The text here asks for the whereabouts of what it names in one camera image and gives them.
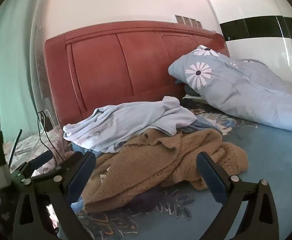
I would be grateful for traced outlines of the red wooden headboard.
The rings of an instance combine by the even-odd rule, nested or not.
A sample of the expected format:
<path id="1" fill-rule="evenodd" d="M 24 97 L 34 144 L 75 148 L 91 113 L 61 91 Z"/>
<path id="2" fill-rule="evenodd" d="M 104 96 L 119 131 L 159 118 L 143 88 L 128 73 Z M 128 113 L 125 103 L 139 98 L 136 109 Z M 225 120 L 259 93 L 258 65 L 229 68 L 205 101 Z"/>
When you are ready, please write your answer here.
<path id="1" fill-rule="evenodd" d="M 224 37 L 214 31 L 158 21 L 91 25 L 46 40 L 58 122 L 75 124 L 107 105 L 182 98 L 184 89 L 168 68 L 200 45 L 228 55 Z"/>

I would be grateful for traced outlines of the white wardrobe with black stripe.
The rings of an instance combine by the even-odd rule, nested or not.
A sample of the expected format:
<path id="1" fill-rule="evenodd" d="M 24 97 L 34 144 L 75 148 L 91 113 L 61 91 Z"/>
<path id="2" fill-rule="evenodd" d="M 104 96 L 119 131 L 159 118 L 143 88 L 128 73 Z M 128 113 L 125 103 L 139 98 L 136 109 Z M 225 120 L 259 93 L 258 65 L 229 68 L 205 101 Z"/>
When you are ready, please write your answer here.
<path id="1" fill-rule="evenodd" d="M 265 63 L 292 82 L 292 6 L 287 0 L 209 0 L 232 59 Z"/>

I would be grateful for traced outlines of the blue floral duvet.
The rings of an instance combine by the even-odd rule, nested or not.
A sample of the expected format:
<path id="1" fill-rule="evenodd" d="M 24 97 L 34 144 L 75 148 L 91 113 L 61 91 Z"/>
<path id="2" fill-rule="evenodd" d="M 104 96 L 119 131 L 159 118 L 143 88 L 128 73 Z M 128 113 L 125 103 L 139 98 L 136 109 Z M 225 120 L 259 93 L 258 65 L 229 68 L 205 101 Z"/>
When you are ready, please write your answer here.
<path id="1" fill-rule="evenodd" d="M 260 61 L 232 60 L 200 45 L 168 72 L 228 115 L 292 131 L 292 82 Z"/>

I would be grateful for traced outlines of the floral nightstand cloth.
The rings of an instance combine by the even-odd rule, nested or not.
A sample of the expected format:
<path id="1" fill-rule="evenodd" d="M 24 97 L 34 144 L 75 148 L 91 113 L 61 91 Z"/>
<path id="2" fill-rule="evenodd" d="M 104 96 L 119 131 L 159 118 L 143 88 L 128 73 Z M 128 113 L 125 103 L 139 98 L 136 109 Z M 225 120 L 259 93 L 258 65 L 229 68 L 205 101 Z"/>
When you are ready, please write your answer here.
<path id="1" fill-rule="evenodd" d="M 71 144 L 70 142 L 64 140 L 63 138 L 63 132 L 61 129 L 56 128 L 51 130 L 47 133 L 49 139 L 51 140 L 54 147 L 57 149 L 59 154 L 61 155 L 62 159 L 66 159 L 71 154 Z M 53 146 L 49 143 L 45 133 L 42 133 L 41 140 L 44 142 L 45 145 L 49 147 L 49 149 L 53 152 L 55 158 L 57 159 L 57 162 L 62 162 L 62 159 L 58 155 L 58 153 L 55 151 Z M 11 153 L 11 149 L 13 147 L 13 142 L 7 142 L 3 144 L 3 150 L 5 153 L 5 159 L 7 163 L 9 162 L 9 157 Z M 40 142 L 39 140 L 39 134 L 31 135 L 28 138 L 18 142 L 16 151 L 14 153 L 10 171 L 14 171 L 18 166 L 20 166 L 25 161 L 30 161 L 32 159 L 35 159 L 48 149 Z M 37 176 L 43 173 L 48 172 L 49 170 L 53 169 L 56 166 L 56 162 L 54 161 L 54 158 L 51 159 L 49 162 L 44 164 L 42 167 L 35 170 L 35 172 L 32 174 L 33 176 Z"/>

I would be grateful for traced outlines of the wall switch panel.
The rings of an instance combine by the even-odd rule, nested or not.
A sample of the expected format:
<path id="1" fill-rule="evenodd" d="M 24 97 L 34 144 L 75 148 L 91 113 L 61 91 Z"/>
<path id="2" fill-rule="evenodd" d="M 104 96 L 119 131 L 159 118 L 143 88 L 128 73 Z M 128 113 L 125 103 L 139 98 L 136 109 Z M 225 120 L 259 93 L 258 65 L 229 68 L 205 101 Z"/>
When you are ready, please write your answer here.
<path id="1" fill-rule="evenodd" d="M 184 24 L 184 25 L 189 25 L 192 27 L 202 28 L 201 22 L 199 22 L 195 19 L 184 17 L 184 16 L 179 16 L 179 15 L 176 15 L 175 18 L 176 18 L 178 24 Z"/>

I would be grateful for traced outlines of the light blue shirt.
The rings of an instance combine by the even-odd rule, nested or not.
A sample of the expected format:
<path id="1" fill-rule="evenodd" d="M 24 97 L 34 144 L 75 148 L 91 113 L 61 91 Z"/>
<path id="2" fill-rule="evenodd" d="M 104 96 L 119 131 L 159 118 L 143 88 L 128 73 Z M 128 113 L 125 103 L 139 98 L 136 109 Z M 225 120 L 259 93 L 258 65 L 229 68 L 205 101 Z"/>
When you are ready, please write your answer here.
<path id="1" fill-rule="evenodd" d="M 186 133 L 207 128 L 218 130 L 216 124 L 182 107 L 177 98 L 165 96 L 161 101 L 97 108 L 88 118 L 64 126 L 63 137 L 99 157 L 103 153 L 119 152 L 126 142 L 149 128 L 168 136 L 174 136 L 178 129 Z"/>

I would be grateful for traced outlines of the tan knitted sweater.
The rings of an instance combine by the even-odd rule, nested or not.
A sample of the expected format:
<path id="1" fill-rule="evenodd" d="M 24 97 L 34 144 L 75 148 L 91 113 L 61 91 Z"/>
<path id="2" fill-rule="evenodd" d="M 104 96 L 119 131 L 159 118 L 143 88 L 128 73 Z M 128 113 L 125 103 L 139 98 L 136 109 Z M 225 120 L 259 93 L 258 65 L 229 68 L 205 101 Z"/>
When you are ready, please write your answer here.
<path id="1" fill-rule="evenodd" d="M 184 180 L 197 190 L 206 189 L 196 168 L 200 152 L 206 152 L 229 175 L 249 167 L 246 152 L 224 142 L 216 130 L 178 131 L 170 137 L 147 129 L 129 140 L 118 153 L 103 153 L 97 158 L 96 168 L 82 193 L 84 210 L 87 213 L 113 210 L 157 185 L 167 187 Z"/>

